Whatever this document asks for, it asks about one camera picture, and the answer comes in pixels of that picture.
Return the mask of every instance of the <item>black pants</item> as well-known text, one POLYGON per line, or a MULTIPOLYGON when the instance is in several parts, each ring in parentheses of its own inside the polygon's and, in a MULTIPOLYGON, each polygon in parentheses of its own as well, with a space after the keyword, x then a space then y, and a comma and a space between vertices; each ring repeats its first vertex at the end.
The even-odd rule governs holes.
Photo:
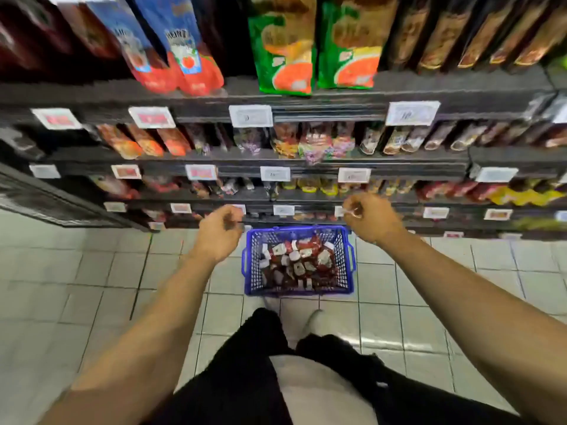
POLYGON ((509 412, 408 379, 385 367, 376 356, 359 354, 336 336, 311 334, 292 350, 279 316, 267 309, 252 314, 219 349, 207 370, 225 368, 237 358, 253 362, 275 355, 299 355, 333 369, 372 404, 379 425, 526 423, 509 412))

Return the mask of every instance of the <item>heinz ketchup pack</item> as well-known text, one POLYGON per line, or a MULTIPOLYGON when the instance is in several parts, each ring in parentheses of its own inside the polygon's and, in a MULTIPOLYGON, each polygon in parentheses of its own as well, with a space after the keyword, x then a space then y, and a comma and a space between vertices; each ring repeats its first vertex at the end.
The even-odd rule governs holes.
POLYGON ((152 47, 126 1, 89 3, 89 8, 120 42, 136 80, 153 92, 166 93, 177 88, 173 70, 152 47))
POLYGON ((190 95, 209 95, 224 78, 202 41, 191 0, 135 0, 167 49, 177 85, 190 95))

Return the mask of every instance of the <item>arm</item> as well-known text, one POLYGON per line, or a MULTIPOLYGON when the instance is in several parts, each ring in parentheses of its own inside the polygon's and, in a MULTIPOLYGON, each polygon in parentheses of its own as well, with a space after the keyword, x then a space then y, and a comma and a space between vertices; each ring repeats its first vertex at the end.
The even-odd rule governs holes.
POLYGON ((409 233, 375 194, 345 201, 346 222, 384 249, 483 376, 524 416, 567 421, 567 326, 500 289, 409 233))
POLYGON ((242 220, 242 212, 224 206, 201 221, 195 247, 152 305, 77 378, 41 425, 139 424, 173 393, 207 280, 242 234, 236 226, 225 230, 230 220, 242 220))

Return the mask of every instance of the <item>left hand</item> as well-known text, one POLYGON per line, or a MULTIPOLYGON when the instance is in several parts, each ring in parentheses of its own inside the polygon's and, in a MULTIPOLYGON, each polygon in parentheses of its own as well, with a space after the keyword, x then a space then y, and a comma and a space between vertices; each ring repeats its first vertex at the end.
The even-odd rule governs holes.
POLYGON ((224 261, 238 246, 242 235, 242 210, 225 205, 199 222, 197 241, 192 252, 214 264, 224 261))

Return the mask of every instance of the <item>person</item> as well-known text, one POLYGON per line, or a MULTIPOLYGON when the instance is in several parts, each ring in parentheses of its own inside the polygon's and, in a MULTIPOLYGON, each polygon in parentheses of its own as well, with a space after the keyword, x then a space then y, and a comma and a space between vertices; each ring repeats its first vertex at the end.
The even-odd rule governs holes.
POLYGON ((201 221, 195 246, 134 325, 78 376, 40 421, 53 424, 567 423, 567 326, 439 253, 387 200, 353 195, 345 215, 386 251, 482 375, 519 415, 408 379, 333 335, 289 348, 261 308, 207 368, 174 393, 205 285, 237 247, 239 209, 201 221))

